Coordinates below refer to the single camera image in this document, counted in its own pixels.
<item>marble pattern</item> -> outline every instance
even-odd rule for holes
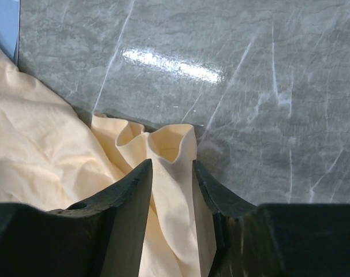
[[[19,63],[87,124],[195,125],[254,204],[350,203],[350,0],[22,0]]]

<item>crumpled cloth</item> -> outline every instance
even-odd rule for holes
[[[200,276],[192,201],[191,125],[154,133],[94,115],[89,129],[70,105],[20,73],[0,50],[0,202],[65,209],[153,163],[140,277]]]

